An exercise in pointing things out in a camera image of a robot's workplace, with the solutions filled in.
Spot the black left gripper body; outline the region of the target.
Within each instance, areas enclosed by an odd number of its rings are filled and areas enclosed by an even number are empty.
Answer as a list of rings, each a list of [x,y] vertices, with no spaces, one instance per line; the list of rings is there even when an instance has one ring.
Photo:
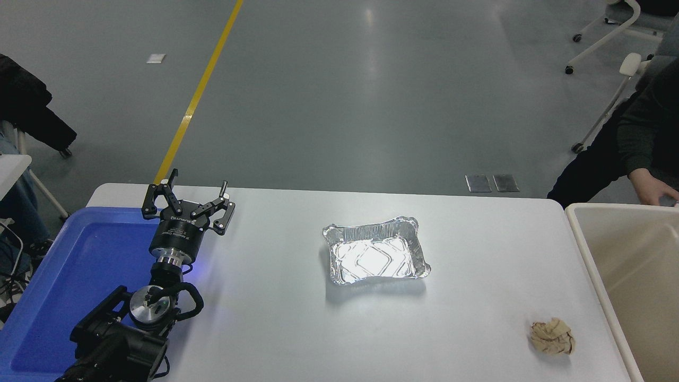
[[[180,253],[184,261],[195,261],[209,225],[210,219],[205,215],[192,219],[190,215],[176,216],[172,210],[162,211],[150,253],[156,258]]]

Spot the person's right hand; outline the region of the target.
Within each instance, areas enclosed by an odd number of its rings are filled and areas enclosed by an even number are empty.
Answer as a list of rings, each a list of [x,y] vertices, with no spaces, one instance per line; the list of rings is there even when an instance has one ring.
[[[661,206],[663,200],[673,200],[675,204],[678,201],[677,190],[653,177],[648,169],[635,169],[628,174],[628,179],[642,205]]]

